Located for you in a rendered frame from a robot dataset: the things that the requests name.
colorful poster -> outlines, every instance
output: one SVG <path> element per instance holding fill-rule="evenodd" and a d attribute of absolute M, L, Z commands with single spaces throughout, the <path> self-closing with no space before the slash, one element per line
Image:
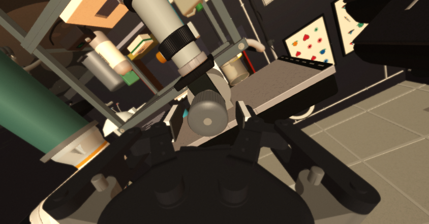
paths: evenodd
<path fill-rule="evenodd" d="M 335 64 L 323 16 L 284 39 L 290 56 Z"/>
<path fill-rule="evenodd" d="M 338 0 L 333 3 L 337 25 L 339 27 L 340 39 L 342 41 L 344 56 L 353 52 L 353 40 L 368 25 L 367 23 L 356 22 L 346 11 L 344 0 Z"/>

green block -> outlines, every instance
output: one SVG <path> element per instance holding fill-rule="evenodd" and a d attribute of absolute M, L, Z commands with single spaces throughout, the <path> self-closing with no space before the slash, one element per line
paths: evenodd
<path fill-rule="evenodd" d="M 200 12 L 201 10 L 203 10 L 203 5 L 201 3 L 198 3 L 195 8 L 197 9 L 197 12 Z"/>
<path fill-rule="evenodd" d="M 136 81 L 140 80 L 140 77 L 137 76 L 137 74 L 134 71 L 129 71 L 128 73 L 125 74 L 125 76 L 120 75 L 122 77 L 122 79 L 124 80 L 124 82 L 128 85 L 131 86 L 133 85 Z"/>

orange stripe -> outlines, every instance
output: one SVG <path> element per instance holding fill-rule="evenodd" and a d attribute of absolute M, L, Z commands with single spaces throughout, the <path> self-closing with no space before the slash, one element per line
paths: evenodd
<path fill-rule="evenodd" d="M 105 141 L 103 144 L 101 144 L 91 155 L 89 155 L 85 160 L 83 160 L 81 163 L 76 165 L 76 168 L 82 167 L 85 163 L 87 163 L 89 160 L 91 160 L 103 147 L 107 144 L 107 141 Z"/>

gray knob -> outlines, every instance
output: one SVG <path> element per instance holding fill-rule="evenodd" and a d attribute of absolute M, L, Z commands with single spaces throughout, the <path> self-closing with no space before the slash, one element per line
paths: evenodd
<path fill-rule="evenodd" d="M 228 124 L 225 100 L 212 90 L 197 94 L 192 100 L 188 114 L 188 125 L 201 136 L 220 134 Z"/>

red object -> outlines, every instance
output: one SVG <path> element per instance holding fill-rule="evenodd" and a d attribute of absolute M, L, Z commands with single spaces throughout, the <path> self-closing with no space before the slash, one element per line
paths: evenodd
<path fill-rule="evenodd" d="M 250 62 L 250 60 L 249 60 L 249 58 L 248 58 L 248 56 L 247 56 L 247 54 L 246 54 L 246 52 L 245 52 L 245 51 L 243 51 L 243 55 L 244 55 L 244 58 L 245 58 L 245 59 L 246 59 L 246 61 L 247 61 L 247 64 L 250 66 L 250 68 L 252 68 L 253 73 L 256 73 L 256 71 L 255 71 L 255 69 L 253 68 L 253 65 L 252 65 L 252 63 Z"/>

